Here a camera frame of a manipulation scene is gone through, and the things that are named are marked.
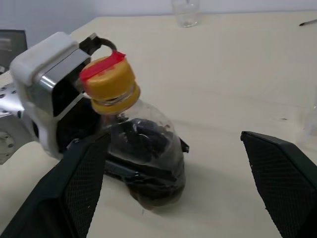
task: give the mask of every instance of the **beige table surface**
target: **beige table surface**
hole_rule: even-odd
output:
[[[100,17],[76,30],[78,41],[96,32],[127,54],[142,99],[191,146],[175,206],[144,211],[123,184],[104,178],[88,237],[280,237],[239,137],[250,130],[296,142],[317,77],[317,24],[298,25],[315,18],[317,12],[204,15],[182,29],[172,16]],[[93,57],[107,54],[102,48]],[[305,152],[317,161],[316,152]],[[55,164],[30,143],[0,167],[0,231]]]

